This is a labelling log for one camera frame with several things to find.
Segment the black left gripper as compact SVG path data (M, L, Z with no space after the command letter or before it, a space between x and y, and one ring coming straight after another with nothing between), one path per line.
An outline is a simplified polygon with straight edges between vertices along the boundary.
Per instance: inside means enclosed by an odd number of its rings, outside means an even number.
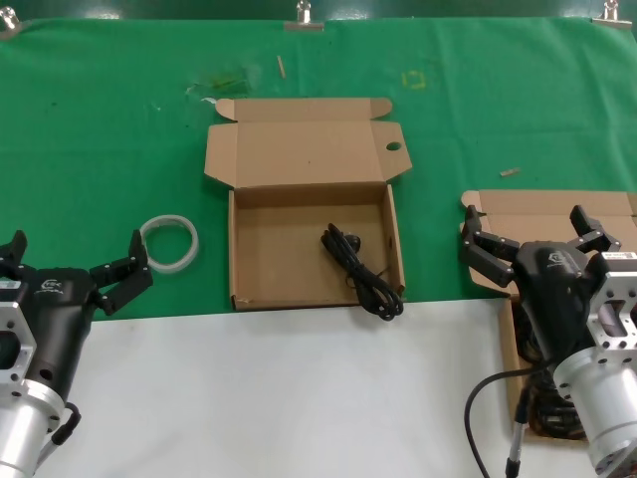
M132 232L126 257L89 272L24 266L27 245L26 234L17 230L1 246L0 276L19 284L3 287L1 300L19 305L35 339L25 377L66 401L97 307L112 316L153 285L148 255L138 229Z

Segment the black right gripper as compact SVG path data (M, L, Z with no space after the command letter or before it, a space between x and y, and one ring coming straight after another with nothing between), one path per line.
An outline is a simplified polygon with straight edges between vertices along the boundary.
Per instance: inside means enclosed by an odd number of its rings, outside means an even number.
M581 205L569 219L577 237L568 243L518 242L483 230L475 205L466 208L461 260L499 287L514 280L520 303L548 362L562 362L593 346L587 320L600 279L587 270L589 252L618 252L608 234Z

